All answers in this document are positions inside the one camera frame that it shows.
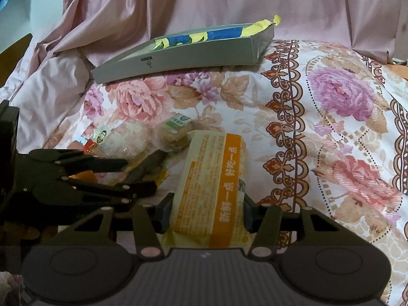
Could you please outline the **brown wooden headboard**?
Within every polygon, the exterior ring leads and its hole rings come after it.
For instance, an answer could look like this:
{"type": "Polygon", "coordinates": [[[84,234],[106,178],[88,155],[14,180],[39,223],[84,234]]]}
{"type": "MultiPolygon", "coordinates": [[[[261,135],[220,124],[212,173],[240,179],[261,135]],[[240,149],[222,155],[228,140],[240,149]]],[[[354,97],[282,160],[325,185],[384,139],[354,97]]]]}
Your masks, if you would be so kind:
{"type": "Polygon", "coordinates": [[[32,34],[28,33],[0,54],[0,87],[4,86],[19,60],[24,56],[31,40],[32,34]]]}

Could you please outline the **pale pink duvet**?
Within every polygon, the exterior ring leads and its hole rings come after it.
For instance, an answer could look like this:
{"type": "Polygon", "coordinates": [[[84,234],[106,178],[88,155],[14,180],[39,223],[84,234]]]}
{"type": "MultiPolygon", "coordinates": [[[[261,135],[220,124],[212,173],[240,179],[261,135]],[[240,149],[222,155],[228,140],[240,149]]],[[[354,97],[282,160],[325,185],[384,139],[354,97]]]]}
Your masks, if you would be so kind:
{"type": "Polygon", "coordinates": [[[17,150],[78,148],[72,143],[85,94],[93,83],[92,64],[80,50],[72,49],[36,67],[36,44],[34,37],[1,88],[1,99],[20,110],[17,150]]]}

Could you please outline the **grey shallow cardboard box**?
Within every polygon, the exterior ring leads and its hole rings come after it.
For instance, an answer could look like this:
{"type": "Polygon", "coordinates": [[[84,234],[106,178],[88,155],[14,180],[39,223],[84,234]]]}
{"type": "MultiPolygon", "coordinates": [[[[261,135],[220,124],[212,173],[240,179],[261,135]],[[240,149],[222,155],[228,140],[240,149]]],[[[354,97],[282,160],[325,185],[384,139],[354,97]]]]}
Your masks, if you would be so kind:
{"type": "Polygon", "coordinates": [[[105,84],[169,70],[255,64],[274,37],[274,25],[251,37],[199,42],[151,51],[155,46],[155,39],[249,25],[251,23],[220,25],[156,37],[104,62],[91,73],[96,83],[105,84]]]}

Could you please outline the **colourful drawing paper lining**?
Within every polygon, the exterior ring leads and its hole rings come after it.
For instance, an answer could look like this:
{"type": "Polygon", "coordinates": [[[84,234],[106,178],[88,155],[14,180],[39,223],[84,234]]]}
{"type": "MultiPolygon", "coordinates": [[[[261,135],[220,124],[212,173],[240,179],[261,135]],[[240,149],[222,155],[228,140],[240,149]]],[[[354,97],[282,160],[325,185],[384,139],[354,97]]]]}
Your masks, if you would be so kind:
{"type": "Polygon", "coordinates": [[[182,46],[185,44],[195,44],[199,42],[208,42],[215,40],[227,40],[236,39],[241,37],[251,37],[270,26],[277,26],[281,22],[279,15],[274,15],[272,21],[268,19],[260,20],[246,27],[239,26],[233,28],[226,28],[221,30],[208,30],[205,32],[195,32],[187,35],[174,35],[171,37],[164,37],[161,39],[155,39],[155,46],[151,51],[162,50],[174,46],[182,46]]]}

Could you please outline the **orange cloth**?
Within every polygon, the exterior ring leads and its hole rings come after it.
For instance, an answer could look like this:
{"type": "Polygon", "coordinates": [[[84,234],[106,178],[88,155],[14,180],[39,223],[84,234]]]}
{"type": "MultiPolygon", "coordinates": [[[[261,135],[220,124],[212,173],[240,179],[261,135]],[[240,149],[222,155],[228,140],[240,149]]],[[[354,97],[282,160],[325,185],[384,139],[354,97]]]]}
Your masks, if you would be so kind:
{"type": "Polygon", "coordinates": [[[407,65],[407,60],[401,62],[401,63],[393,63],[387,64],[388,69],[390,69],[392,72],[394,72],[396,75],[400,76],[401,78],[408,80],[408,65],[407,65]]]}

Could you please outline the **floral pink quilt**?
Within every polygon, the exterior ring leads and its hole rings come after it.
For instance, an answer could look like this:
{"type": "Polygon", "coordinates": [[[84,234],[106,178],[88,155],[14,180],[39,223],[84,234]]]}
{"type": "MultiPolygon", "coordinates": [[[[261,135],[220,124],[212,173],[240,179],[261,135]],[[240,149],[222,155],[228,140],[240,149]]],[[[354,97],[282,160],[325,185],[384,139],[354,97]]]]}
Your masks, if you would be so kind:
{"type": "Polygon", "coordinates": [[[381,249],[392,266],[382,299],[407,304],[407,80],[392,66],[286,40],[250,68],[93,84],[46,147],[82,148],[98,127],[130,140],[177,113],[242,136],[255,202],[315,207],[381,249]]]}

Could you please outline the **yellow orange bread packet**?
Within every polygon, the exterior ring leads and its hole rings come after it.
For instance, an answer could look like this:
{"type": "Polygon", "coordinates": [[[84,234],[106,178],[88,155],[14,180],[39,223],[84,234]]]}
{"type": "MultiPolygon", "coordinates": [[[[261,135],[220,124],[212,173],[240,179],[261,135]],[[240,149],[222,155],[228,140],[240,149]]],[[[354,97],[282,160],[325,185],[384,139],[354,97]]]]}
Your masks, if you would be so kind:
{"type": "Polygon", "coordinates": [[[169,228],[162,237],[171,248],[249,250],[244,227],[247,148],[240,135],[191,131],[181,178],[174,194],[169,228]]]}

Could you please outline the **yellow nut snack pouch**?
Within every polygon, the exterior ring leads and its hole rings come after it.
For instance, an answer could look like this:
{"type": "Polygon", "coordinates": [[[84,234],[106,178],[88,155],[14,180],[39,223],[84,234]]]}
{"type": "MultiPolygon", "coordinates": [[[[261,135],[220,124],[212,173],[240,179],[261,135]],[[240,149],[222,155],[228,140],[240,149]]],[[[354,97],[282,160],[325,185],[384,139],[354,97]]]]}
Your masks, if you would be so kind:
{"type": "Polygon", "coordinates": [[[127,173],[126,178],[122,181],[122,184],[131,184],[133,182],[140,181],[143,177],[161,167],[166,158],[167,152],[160,149],[154,151],[127,173]]]}

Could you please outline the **shiny pink satin sheet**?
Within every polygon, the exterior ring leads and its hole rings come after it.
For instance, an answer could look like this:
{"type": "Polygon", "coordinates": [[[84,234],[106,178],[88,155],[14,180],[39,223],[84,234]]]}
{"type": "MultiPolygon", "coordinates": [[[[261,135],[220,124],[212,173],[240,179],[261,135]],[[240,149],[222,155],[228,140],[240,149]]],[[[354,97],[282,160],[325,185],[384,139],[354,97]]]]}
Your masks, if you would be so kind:
{"type": "Polygon", "coordinates": [[[342,44],[378,61],[392,54],[402,0],[63,0],[58,25],[38,39],[30,70],[79,49],[99,66],[154,37],[281,18],[278,40],[342,44]]]}

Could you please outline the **red spicy snack packet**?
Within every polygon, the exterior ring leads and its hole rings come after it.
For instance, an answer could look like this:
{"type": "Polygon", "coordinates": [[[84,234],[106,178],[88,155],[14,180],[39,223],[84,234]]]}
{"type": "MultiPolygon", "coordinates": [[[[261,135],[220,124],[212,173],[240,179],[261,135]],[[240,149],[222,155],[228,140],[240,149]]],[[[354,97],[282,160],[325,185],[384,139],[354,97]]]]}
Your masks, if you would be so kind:
{"type": "MultiPolygon", "coordinates": [[[[86,145],[83,145],[76,140],[68,145],[68,149],[83,151],[85,155],[91,154],[86,145]]],[[[97,176],[92,170],[81,171],[74,175],[70,175],[70,177],[83,182],[97,183],[97,176]]]]}

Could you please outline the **clear cookie packet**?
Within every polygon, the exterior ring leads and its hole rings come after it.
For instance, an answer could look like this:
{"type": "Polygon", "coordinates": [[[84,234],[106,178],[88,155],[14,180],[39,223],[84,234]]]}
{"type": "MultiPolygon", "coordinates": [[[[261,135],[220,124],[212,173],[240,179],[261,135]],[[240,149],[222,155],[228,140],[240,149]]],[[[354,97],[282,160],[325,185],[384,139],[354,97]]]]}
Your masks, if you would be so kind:
{"type": "Polygon", "coordinates": [[[176,113],[157,127],[157,146],[166,152],[181,151],[189,144],[188,133],[193,129],[192,118],[176,113]]]}

